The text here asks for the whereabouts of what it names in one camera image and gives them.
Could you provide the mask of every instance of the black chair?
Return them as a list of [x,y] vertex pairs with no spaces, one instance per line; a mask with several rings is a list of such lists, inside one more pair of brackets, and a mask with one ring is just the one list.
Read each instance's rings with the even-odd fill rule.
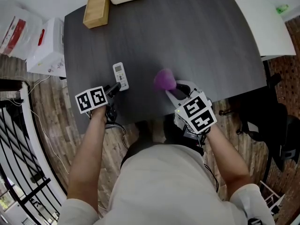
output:
[[[237,134],[246,133],[255,141],[264,141],[277,167],[283,172],[285,160],[296,163],[300,153],[300,120],[287,114],[286,106],[278,103],[274,87],[281,81],[280,74],[273,75],[266,87],[242,94],[239,117],[241,128]],[[220,111],[227,115],[234,110]]]

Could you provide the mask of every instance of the wooden floor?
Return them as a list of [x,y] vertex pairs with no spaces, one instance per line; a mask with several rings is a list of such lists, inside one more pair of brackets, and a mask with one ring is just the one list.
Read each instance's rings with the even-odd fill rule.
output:
[[[10,79],[18,80],[23,79],[16,76],[23,76],[30,81],[31,87],[37,84],[39,79],[45,79],[47,77],[45,75],[27,73],[26,65],[23,61],[3,55],[0,55],[0,76],[2,78],[7,76]],[[76,128],[70,106],[67,85],[67,81],[60,81],[57,77],[50,77],[36,86],[31,93],[31,97],[34,105],[34,112],[36,112],[41,119],[42,126],[50,138],[53,151],[58,154],[66,166],[66,169],[69,171],[83,136],[78,133]],[[230,105],[227,100],[222,100],[214,103],[213,106],[215,113],[218,114],[220,109],[224,110]],[[239,122],[235,115],[224,117],[217,115],[217,120],[218,125],[224,131],[227,138],[244,157],[255,183],[258,183],[263,177],[267,160],[267,148],[265,144],[262,142],[255,142],[247,135],[236,135],[236,129],[239,127]],[[164,141],[162,121],[163,118],[149,121],[150,127],[153,129],[153,140],[156,142]],[[128,125],[125,128],[127,130],[126,143],[130,145],[137,139],[137,130],[134,125]],[[43,139],[43,145],[51,161],[52,167],[57,173],[63,186],[66,188],[68,186],[68,174],[60,160],[52,151],[50,144],[47,143],[40,126],[39,133]],[[219,195],[222,199],[225,199],[226,187],[220,177],[208,143],[205,145],[205,150],[206,162],[216,175],[220,184]],[[121,131],[118,129],[107,130],[105,132],[102,168],[98,186],[99,212],[101,215],[106,213],[102,207],[107,208],[108,206],[109,197],[120,173],[120,164],[125,154],[126,149],[121,141]]]

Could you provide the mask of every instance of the wooden box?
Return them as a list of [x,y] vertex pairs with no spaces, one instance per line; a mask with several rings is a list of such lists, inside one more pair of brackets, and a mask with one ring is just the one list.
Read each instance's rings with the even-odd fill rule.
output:
[[109,0],[88,0],[83,24],[88,28],[106,25],[108,22]]

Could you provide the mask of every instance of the white cardboard box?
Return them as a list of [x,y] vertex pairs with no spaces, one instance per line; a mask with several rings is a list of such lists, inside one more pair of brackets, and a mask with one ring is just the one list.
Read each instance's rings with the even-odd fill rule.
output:
[[63,32],[64,23],[52,18],[43,25],[44,36],[34,54],[27,60],[31,73],[66,77]]

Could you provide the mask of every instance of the plastic bag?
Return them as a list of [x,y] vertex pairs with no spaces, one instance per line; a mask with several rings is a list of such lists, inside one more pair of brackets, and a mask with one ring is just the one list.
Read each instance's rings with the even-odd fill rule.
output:
[[13,1],[0,2],[0,53],[25,60],[38,47],[42,19]]

